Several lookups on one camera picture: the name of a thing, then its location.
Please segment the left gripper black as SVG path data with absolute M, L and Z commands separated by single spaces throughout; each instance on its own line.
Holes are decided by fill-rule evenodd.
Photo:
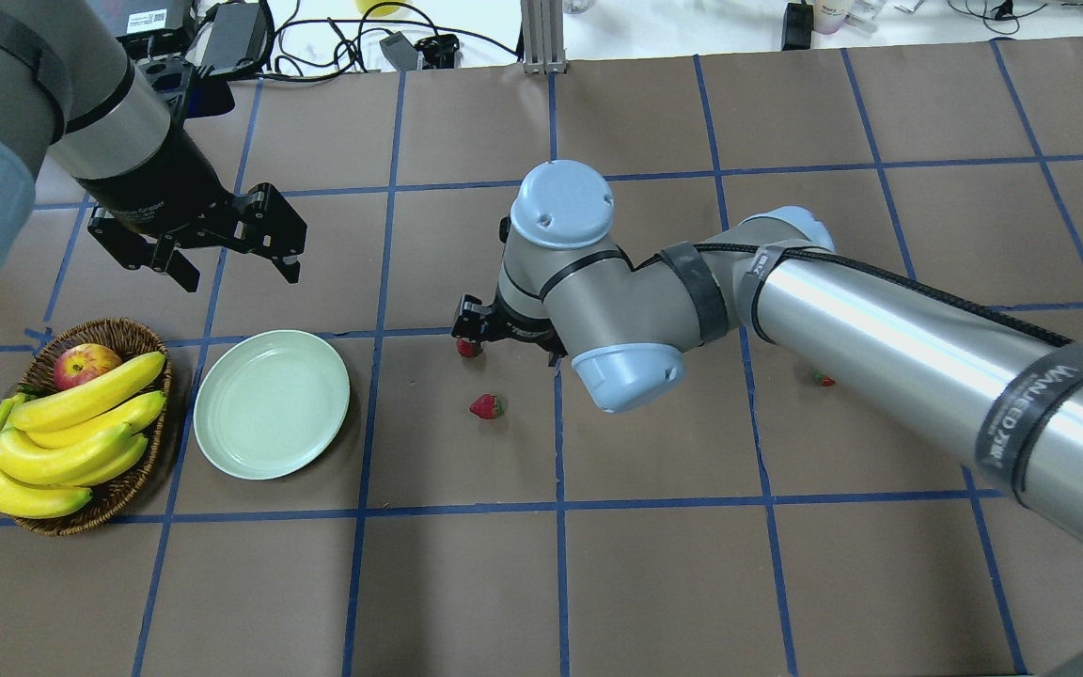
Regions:
M 216 168 L 179 123 L 169 125 L 158 149 L 132 170 L 77 181 L 102 207 L 91 214 L 87 231 L 126 270 L 147 266 L 185 291 L 197 291 L 197 266 L 181 253 L 177 240 L 164 236 L 192 224 L 192 232 L 213 231 L 224 237 L 224 247 L 266 259 L 285 281 L 300 282 L 305 219 L 268 181 L 255 184 L 245 196 L 224 188 Z

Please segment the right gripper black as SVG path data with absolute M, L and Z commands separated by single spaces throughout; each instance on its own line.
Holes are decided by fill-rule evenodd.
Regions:
M 464 294 L 454 313 L 452 325 L 454 338 L 472 339 L 482 344 L 496 341 L 523 342 L 536 344 L 549 355 L 550 366 L 560 359 L 567 359 L 569 352 L 563 344 L 553 322 L 547 318 L 533 318 L 516 312 L 503 300 L 500 295 L 494 297 L 490 305 L 474 295 Z

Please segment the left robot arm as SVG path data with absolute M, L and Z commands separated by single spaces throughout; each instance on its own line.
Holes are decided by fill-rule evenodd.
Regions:
M 301 274 L 306 222 L 278 188 L 224 188 L 185 132 L 194 88 L 259 71 L 274 49 L 274 17 L 232 64 L 194 66 L 185 87 L 155 88 L 86 1 L 0 1 L 0 269 L 35 205 L 47 157 L 97 204 L 89 232 L 125 269 L 147 266 L 196 291 L 185 250 L 222 247 Z

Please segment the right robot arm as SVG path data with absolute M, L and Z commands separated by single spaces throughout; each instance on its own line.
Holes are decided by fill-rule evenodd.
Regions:
M 837 253 L 787 206 L 636 264 L 616 198 L 576 160 L 529 171 L 499 226 L 494 300 L 452 334 L 571 360 L 593 403 L 635 411 L 735 329 L 808 361 L 1083 543 L 1083 341 Z

